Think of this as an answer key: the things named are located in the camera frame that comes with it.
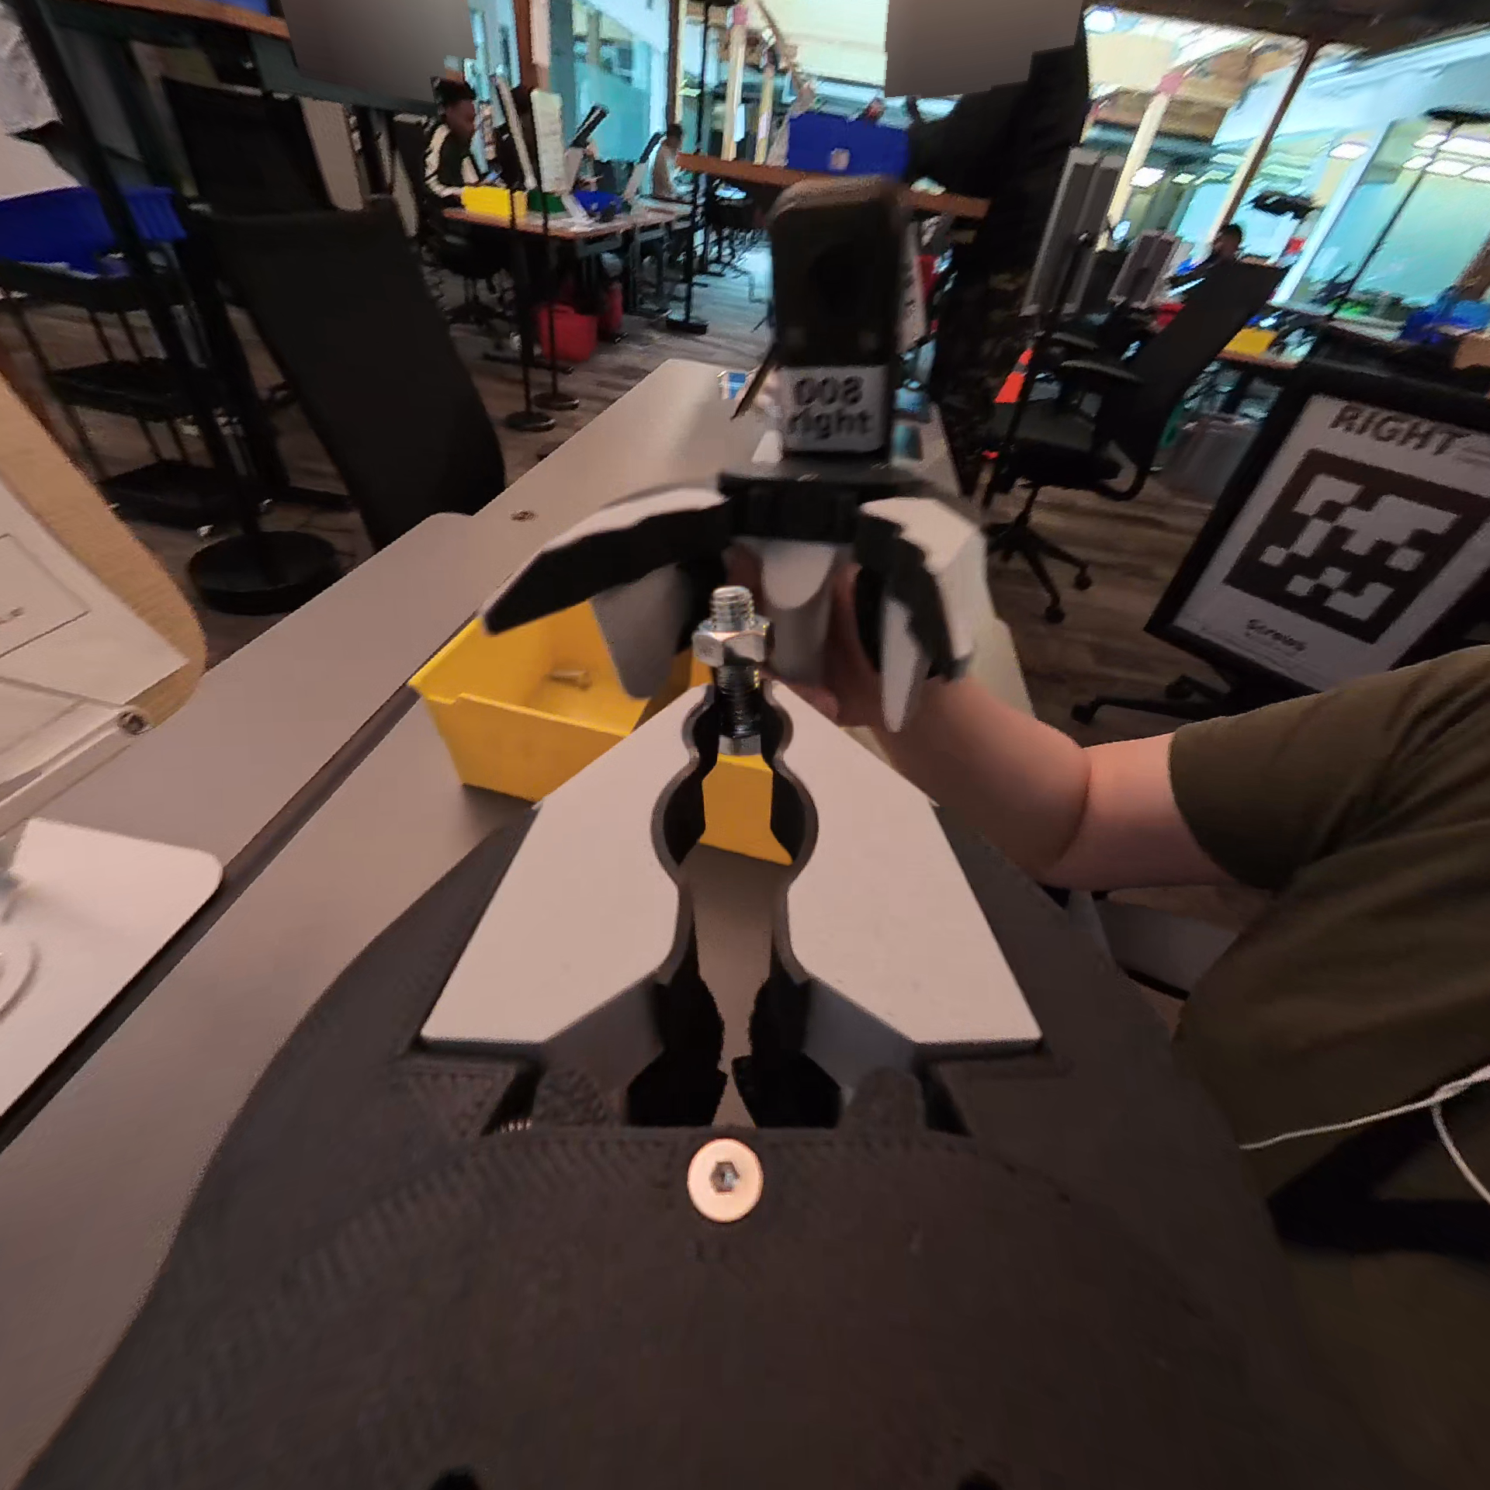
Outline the printed instruction sheet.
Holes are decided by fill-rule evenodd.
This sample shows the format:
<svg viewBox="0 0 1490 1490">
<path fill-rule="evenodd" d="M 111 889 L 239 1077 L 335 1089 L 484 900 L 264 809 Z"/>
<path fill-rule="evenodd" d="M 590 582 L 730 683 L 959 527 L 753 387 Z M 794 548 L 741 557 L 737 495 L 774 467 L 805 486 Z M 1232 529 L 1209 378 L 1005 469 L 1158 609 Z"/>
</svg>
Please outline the printed instruction sheet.
<svg viewBox="0 0 1490 1490">
<path fill-rule="evenodd" d="M 113 719 L 180 655 L 3 488 L 1 802 L 19 822 L 134 738 Z"/>
</svg>

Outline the black office chair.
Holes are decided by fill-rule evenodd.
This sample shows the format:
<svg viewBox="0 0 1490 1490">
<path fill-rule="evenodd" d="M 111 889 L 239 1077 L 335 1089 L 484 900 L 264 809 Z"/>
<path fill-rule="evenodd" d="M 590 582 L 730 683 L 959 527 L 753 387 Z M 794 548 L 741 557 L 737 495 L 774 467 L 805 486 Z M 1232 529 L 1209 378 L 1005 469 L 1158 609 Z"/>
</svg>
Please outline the black office chair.
<svg viewBox="0 0 1490 1490">
<path fill-rule="evenodd" d="M 1069 566 L 1078 591 L 1090 587 L 1090 573 L 1033 529 L 1040 493 L 1083 492 L 1113 504 L 1140 495 L 1182 394 L 1273 298 L 1278 279 L 1266 265 L 1220 265 L 1189 288 L 1163 328 L 1120 359 L 1065 332 L 1035 341 L 1016 401 L 996 412 L 984 440 L 982 506 L 991 511 L 998 495 L 1021 493 L 1012 516 L 984 529 L 984 547 L 991 563 L 1026 566 L 1044 594 L 1044 623 L 1065 618 L 1048 561 Z"/>
</svg>

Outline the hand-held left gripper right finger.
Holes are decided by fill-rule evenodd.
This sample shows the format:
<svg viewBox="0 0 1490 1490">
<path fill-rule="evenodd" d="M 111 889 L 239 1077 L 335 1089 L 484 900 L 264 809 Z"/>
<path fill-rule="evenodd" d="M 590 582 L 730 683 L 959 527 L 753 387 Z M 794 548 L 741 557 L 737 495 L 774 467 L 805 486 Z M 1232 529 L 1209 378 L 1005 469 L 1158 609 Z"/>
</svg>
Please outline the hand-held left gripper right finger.
<svg viewBox="0 0 1490 1490">
<path fill-rule="evenodd" d="M 865 1079 L 1025 1056 L 1040 1029 L 932 800 L 782 683 L 769 827 L 789 876 L 734 1059 L 758 1128 L 835 1127 Z"/>
</svg>

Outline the grey trash can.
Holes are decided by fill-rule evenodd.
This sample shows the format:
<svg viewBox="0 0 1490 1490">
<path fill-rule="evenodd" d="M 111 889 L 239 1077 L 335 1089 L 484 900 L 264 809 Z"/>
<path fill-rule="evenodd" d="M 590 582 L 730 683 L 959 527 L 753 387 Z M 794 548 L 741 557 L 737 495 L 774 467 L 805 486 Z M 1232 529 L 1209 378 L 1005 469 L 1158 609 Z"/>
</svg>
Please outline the grey trash can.
<svg viewBox="0 0 1490 1490">
<path fill-rule="evenodd" d="M 1241 415 L 1200 415 L 1165 456 L 1159 479 L 1204 504 L 1214 504 L 1248 454 L 1260 424 Z"/>
</svg>

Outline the blue storage bin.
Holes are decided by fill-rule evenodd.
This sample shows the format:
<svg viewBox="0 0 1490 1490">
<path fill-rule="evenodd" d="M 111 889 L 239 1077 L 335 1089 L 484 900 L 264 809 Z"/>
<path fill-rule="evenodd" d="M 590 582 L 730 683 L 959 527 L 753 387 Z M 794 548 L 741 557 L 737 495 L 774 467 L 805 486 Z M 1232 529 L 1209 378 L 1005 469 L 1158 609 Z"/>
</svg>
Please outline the blue storage bin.
<svg viewBox="0 0 1490 1490">
<path fill-rule="evenodd" d="M 184 238 L 170 190 L 123 190 L 123 202 L 143 243 L 166 245 Z M 99 195 L 88 186 L 1 201 L 1 257 L 8 263 L 70 266 L 93 273 L 95 263 L 115 252 L 118 240 Z"/>
<path fill-rule="evenodd" d="M 907 131 L 897 126 L 819 110 L 787 123 L 789 171 L 900 179 L 906 163 Z"/>
</svg>

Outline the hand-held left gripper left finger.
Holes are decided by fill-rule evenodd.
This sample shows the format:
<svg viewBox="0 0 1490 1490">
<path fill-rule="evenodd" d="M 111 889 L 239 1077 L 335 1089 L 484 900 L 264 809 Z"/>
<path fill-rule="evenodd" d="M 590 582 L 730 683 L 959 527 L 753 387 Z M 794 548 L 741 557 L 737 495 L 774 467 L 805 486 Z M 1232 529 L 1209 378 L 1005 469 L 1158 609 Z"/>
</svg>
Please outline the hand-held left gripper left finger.
<svg viewBox="0 0 1490 1490">
<path fill-rule="evenodd" d="M 698 685 L 533 807 L 420 1041 L 579 1073 L 633 1125 L 711 1127 L 716 1002 L 679 871 L 714 763 Z"/>
</svg>

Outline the framed black-white marker sign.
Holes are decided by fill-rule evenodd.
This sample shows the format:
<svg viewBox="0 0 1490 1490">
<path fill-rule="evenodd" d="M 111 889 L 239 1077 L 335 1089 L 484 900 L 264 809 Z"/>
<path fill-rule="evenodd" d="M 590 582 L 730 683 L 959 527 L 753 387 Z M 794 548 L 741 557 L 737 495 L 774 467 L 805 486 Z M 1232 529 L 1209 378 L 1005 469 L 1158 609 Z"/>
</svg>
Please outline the framed black-white marker sign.
<svg viewBox="0 0 1490 1490">
<path fill-rule="evenodd" d="M 1486 623 L 1487 401 L 1301 362 L 1145 632 L 1259 696 L 1441 657 Z"/>
</svg>

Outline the olive green shirt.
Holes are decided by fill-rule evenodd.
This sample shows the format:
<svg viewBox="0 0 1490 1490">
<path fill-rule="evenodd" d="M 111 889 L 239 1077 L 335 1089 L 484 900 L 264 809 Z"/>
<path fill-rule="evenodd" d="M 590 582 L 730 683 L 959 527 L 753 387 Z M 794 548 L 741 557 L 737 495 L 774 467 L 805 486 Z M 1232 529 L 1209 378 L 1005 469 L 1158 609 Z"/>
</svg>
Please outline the olive green shirt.
<svg viewBox="0 0 1490 1490">
<path fill-rule="evenodd" d="M 1184 726 L 1200 848 L 1269 896 L 1191 992 L 1179 1050 L 1266 1198 L 1486 1068 L 1487 660 L 1475 646 Z"/>
</svg>

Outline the person's right hand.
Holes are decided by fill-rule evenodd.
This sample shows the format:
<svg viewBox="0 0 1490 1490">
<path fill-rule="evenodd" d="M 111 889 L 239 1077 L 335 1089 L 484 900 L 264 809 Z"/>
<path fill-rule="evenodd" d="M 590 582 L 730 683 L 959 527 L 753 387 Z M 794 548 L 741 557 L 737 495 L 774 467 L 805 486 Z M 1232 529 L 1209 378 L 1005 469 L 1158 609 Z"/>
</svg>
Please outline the person's right hand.
<svg viewBox="0 0 1490 1490">
<path fill-rule="evenodd" d="M 824 635 L 815 651 L 815 671 L 810 678 L 783 674 L 778 665 L 778 648 L 773 644 L 764 678 L 785 685 L 797 697 L 836 727 L 852 733 L 861 742 L 876 740 L 883 747 L 881 678 L 863 651 L 854 610 L 854 586 L 858 566 L 845 561 L 831 571 L 831 582 L 819 596 L 824 602 Z"/>
</svg>

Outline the yellow plastic bin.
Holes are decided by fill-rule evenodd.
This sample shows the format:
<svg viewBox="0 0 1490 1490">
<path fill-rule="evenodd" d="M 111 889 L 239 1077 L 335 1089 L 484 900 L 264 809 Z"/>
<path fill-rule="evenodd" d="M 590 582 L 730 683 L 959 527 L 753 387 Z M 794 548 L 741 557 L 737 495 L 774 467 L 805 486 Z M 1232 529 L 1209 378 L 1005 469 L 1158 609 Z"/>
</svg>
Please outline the yellow plastic bin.
<svg viewBox="0 0 1490 1490">
<path fill-rule="evenodd" d="M 553 667 L 585 667 L 592 687 L 551 683 Z M 625 827 L 670 866 L 696 845 L 787 866 L 764 758 L 725 756 L 689 777 L 702 761 L 686 720 L 711 680 L 684 649 L 657 696 L 625 696 L 583 605 L 501 637 L 473 619 L 409 685 L 468 788 L 524 802 L 558 793 L 593 830 Z"/>
</svg>

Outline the white stand base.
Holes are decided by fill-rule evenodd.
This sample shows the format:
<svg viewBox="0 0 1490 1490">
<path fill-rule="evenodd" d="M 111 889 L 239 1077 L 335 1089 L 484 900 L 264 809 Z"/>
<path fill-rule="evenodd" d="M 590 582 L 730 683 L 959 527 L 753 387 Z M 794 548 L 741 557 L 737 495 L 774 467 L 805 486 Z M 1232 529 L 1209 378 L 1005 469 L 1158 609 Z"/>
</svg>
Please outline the white stand base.
<svg viewBox="0 0 1490 1490">
<path fill-rule="evenodd" d="M 209 903 L 214 855 L 33 818 L 3 871 L 1 1114 Z"/>
</svg>

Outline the black mesh chair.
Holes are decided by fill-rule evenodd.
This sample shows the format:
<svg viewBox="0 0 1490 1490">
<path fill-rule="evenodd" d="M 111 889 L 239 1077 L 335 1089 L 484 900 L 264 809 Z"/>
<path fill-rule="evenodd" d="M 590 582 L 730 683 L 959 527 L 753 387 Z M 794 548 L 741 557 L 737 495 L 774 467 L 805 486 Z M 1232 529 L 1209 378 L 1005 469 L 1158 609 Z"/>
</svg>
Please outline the black mesh chair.
<svg viewBox="0 0 1490 1490">
<path fill-rule="evenodd" d="M 207 233 L 372 548 L 505 490 L 492 419 L 388 199 L 210 215 Z"/>
</svg>

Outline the instruction sheet on stand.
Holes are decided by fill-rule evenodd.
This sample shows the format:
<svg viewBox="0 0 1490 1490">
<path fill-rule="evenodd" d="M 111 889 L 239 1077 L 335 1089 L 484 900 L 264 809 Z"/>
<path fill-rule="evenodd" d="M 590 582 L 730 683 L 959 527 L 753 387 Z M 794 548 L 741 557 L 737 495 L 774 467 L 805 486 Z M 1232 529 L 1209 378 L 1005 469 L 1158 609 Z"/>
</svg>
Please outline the instruction sheet on stand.
<svg viewBox="0 0 1490 1490">
<path fill-rule="evenodd" d="M 170 676 L 131 701 L 155 727 L 193 697 L 209 669 L 201 625 L 161 561 L 63 453 L 38 408 L 8 375 L 1 376 L 3 484 L 83 570 L 180 655 Z"/>
</svg>

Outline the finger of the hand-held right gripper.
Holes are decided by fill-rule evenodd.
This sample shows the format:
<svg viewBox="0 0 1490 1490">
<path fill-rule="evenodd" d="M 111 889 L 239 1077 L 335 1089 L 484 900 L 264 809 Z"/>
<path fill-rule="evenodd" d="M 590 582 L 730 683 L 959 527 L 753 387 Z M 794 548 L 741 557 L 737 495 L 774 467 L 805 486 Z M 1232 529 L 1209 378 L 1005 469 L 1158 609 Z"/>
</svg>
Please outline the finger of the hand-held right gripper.
<svg viewBox="0 0 1490 1490">
<path fill-rule="evenodd" d="M 881 497 L 854 524 L 854 625 L 900 733 L 929 680 L 966 674 L 989 607 L 977 525 L 931 497 Z"/>
<path fill-rule="evenodd" d="M 657 488 L 624 497 L 558 534 L 494 591 L 478 614 L 491 637 L 590 607 L 625 696 L 657 696 L 723 582 L 732 541 L 714 490 Z"/>
</svg>

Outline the black pole stand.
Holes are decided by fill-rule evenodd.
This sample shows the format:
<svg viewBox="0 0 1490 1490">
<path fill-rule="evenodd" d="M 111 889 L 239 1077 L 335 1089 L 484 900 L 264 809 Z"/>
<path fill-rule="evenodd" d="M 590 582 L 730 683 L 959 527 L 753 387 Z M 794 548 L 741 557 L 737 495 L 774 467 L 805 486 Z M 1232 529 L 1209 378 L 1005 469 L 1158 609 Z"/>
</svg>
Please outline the black pole stand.
<svg viewBox="0 0 1490 1490">
<path fill-rule="evenodd" d="M 28 46 L 58 108 L 61 131 L 77 149 L 86 183 L 99 192 L 104 218 L 115 233 L 131 279 L 141 295 L 171 382 L 189 406 L 191 424 L 207 454 L 216 506 L 235 522 L 235 534 L 219 532 L 187 564 L 191 584 L 209 607 L 232 616 L 288 612 L 326 591 L 338 577 L 329 543 L 311 534 L 264 531 L 260 495 L 246 481 L 210 399 L 209 371 L 196 371 L 168 296 L 171 277 L 143 245 L 134 217 L 68 77 L 56 37 L 40 4 L 13 6 Z"/>
</svg>

